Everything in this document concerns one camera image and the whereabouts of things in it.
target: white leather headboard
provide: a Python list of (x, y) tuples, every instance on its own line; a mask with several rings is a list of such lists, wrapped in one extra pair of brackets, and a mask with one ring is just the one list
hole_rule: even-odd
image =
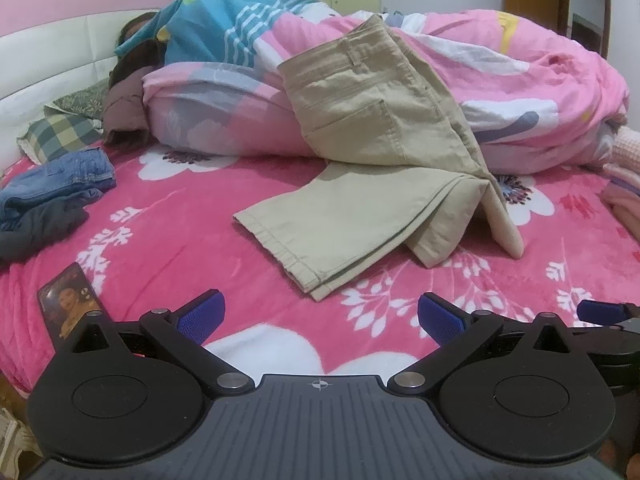
[(109, 76), (122, 27), (148, 10), (155, 9), (79, 16), (0, 38), (0, 171), (19, 160), (16, 139), (44, 104)]

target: silver bolt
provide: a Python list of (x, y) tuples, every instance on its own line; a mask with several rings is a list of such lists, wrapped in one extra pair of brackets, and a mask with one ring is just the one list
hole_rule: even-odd
[(227, 390), (237, 390), (242, 388), (249, 382), (249, 377), (238, 372), (227, 372), (218, 377), (218, 386), (222, 386)]
[(394, 381), (403, 388), (418, 388), (425, 383), (424, 375), (417, 372), (400, 372), (394, 376)]

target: blue blanket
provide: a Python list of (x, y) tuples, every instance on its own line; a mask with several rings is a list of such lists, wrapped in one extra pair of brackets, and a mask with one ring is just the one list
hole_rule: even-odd
[(299, 14), (317, 0), (175, 0), (116, 49), (118, 56), (144, 40), (166, 43), (164, 63), (217, 61), (254, 66), (254, 40), (283, 12)]

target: green checkered cushion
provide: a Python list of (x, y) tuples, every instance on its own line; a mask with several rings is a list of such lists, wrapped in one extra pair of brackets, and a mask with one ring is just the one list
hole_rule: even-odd
[(52, 114), (31, 123), (18, 145), (36, 164), (77, 152), (102, 138), (91, 119), (75, 114)]
[(109, 79), (102, 79), (89, 88), (56, 99), (53, 104), (65, 112), (83, 115), (90, 119), (101, 119), (102, 103), (109, 91), (108, 86)]

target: crosshair logo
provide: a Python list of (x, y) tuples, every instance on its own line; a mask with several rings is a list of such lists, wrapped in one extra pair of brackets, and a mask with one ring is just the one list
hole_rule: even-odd
[(324, 390), (326, 387), (331, 386), (330, 383), (322, 379), (316, 379), (312, 383), (309, 383), (309, 385), (313, 386), (318, 391)]

